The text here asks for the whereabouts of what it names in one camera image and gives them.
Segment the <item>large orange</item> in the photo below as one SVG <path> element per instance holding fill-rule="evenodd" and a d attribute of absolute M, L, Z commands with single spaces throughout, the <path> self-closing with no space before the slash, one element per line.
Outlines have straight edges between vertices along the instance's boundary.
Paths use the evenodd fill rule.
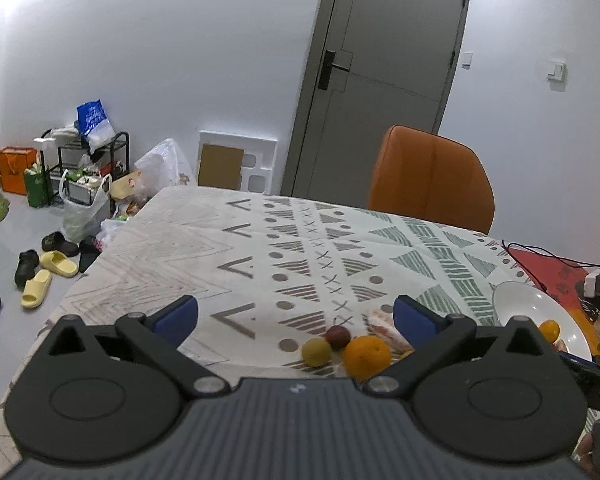
<path fill-rule="evenodd" d="M 344 370 L 356 382 L 366 382 L 391 364 L 391 350 L 376 336 L 352 339 L 341 352 Z"/>

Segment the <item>red plum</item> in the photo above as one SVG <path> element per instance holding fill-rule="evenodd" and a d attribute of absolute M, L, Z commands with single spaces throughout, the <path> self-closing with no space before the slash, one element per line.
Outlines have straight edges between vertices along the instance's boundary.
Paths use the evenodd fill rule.
<path fill-rule="evenodd" d="M 351 341 L 351 334 L 344 326 L 334 325 L 326 330 L 324 338 L 332 350 L 341 351 Z"/>

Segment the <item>green yellow plum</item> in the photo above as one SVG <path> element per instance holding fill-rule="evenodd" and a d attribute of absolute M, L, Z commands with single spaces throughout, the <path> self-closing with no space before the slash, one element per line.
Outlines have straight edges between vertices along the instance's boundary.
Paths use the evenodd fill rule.
<path fill-rule="evenodd" d="M 301 347 L 302 361 L 309 367 L 321 367 L 332 360 L 332 347 L 324 338 L 312 338 Z"/>

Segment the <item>kumquat in plate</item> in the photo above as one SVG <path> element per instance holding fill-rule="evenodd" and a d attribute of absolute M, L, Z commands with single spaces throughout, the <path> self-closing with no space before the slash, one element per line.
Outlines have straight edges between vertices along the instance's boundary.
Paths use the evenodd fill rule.
<path fill-rule="evenodd" d="M 551 318 L 538 326 L 539 331 L 549 344 L 556 344 L 560 337 L 560 326 Z"/>

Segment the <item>white round plate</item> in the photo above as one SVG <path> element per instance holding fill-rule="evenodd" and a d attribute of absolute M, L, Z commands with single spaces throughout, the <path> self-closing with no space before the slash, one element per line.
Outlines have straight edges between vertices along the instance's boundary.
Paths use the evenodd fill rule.
<path fill-rule="evenodd" d="M 511 318 L 522 315 L 537 326 L 553 320 L 566 350 L 581 359 L 592 360 L 585 334 L 569 313 L 553 298 L 539 289 L 518 282 L 504 282 L 495 287 L 493 305 L 496 318 L 504 326 Z"/>

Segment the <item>white power adapter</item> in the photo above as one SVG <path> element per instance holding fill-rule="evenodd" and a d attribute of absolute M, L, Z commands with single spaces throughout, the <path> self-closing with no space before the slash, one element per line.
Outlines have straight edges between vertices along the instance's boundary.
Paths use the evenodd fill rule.
<path fill-rule="evenodd" d="M 591 271 L 585 277 L 582 295 L 585 298 L 600 297 L 600 269 Z"/>

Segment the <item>red table mat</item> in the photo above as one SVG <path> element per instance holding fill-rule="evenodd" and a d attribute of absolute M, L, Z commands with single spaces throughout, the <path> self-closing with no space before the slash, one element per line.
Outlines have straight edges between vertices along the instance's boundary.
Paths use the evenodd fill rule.
<path fill-rule="evenodd" d="M 518 244 L 508 245 L 505 251 L 538 289 L 546 292 L 569 313 L 595 350 L 600 342 L 594 330 L 594 323 L 600 315 L 600 297 L 585 298 L 582 292 L 585 277 L 600 268 L 588 270 L 573 260 L 542 254 L 539 249 L 523 248 Z"/>

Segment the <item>yellow slipper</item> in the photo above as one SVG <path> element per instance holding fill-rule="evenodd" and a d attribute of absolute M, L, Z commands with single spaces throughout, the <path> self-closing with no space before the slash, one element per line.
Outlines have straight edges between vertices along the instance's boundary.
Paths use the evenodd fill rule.
<path fill-rule="evenodd" d="M 21 295 L 21 307 L 23 309 L 38 308 L 47 295 L 51 281 L 52 274 L 45 269 L 39 270 L 33 278 L 27 280 Z"/>
<path fill-rule="evenodd" d="M 40 265 L 45 270 L 60 275 L 63 278 L 73 278 L 79 272 L 78 265 L 62 252 L 58 252 L 58 250 L 42 252 L 40 255 Z"/>

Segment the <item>patterned tablecloth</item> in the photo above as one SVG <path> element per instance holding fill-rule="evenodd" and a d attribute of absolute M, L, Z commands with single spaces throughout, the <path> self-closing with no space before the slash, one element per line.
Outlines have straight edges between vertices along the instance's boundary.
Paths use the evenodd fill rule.
<path fill-rule="evenodd" d="M 440 313 L 494 321 L 493 289 L 527 281 L 501 244 L 395 214 L 216 190 L 166 188 L 58 307 L 87 322 L 155 311 L 189 292 L 201 322 L 183 344 L 228 380 L 307 378 L 300 348 L 332 323 L 368 332 L 373 310 L 411 295 Z"/>

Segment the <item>white shopping bag on floor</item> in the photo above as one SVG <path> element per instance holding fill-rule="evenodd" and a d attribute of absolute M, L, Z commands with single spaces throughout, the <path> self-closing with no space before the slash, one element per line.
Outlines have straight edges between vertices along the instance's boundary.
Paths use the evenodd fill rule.
<path fill-rule="evenodd" d="M 100 229 L 100 224 L 110 217 L 110 186 L 111 176 L 107 174 L 102 178 L 94 200 L 89 205 L 83 205 L 70 200 L 66 192 L 68 170 L 65 170 L 59 181 L 58 193 L 64 203 L 64 218 L 62 218 L 62 232 L 70 242 L 79 242 L 87 236 L 95 236 Z"/>

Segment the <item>black slipper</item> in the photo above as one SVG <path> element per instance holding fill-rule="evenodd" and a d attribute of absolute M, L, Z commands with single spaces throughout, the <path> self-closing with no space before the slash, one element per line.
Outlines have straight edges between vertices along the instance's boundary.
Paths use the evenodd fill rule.
<path fill-rule="evenodd" d="M 80 253 L 80 246 L 70 242 L 60 231 L 55 231 L 44 236 L 41 240 L 43 252 L 61 252 L 66 257 L 72 258 Z"/>

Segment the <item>white plastic bag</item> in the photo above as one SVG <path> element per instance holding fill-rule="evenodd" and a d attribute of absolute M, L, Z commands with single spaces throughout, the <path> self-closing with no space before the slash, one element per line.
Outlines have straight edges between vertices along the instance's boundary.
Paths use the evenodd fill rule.
<path fill-rule="evenodd" d="M 178 185 L 196 185 L 192 166 L 178 142 L 167 138 L 143 154 L 134 164 L 147 192 L 156 194 L 163 188 Z"/>

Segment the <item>black shoe rack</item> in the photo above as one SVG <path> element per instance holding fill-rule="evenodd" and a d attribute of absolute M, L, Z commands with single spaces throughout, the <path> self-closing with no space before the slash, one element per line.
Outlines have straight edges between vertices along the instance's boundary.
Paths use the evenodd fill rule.
<path fill-rule="evenodd" d="M 97 172 L 102 177 L 107 174 L 117 180 L 130 173 L 130 135 L 126 131 L 116 133 L 112 139 L 92 151 L 87 140 L 73 131 L 46 130 L 35 139 L 41 151 L 40 164 L 42 177 L 47 185 L 44 193 L 44 205 L 61 203 L 59 180 L 65 171 L 76 174 Z"/>

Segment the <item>grey door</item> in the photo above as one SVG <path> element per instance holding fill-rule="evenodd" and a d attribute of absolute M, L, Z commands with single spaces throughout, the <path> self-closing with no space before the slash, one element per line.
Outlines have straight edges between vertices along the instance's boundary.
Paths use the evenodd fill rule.
<path fill-rule="evenodd" d="M 437 133 L 460 55 L 469 0 L 321 0 L 282 192 L 362 207 L 393 126 Z M 317 78 L 325 50 L 349 73 Z"/>

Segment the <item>white light switch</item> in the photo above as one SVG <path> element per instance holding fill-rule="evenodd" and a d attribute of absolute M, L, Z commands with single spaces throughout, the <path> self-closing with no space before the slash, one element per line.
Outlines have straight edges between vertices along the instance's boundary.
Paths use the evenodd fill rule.
<path fill-rule="evenodd" d="M 552 68 L 547 73 L 547 79 L 562 84 L 565 81 L 567 66 L 564 62 L 554 62 Z"/>

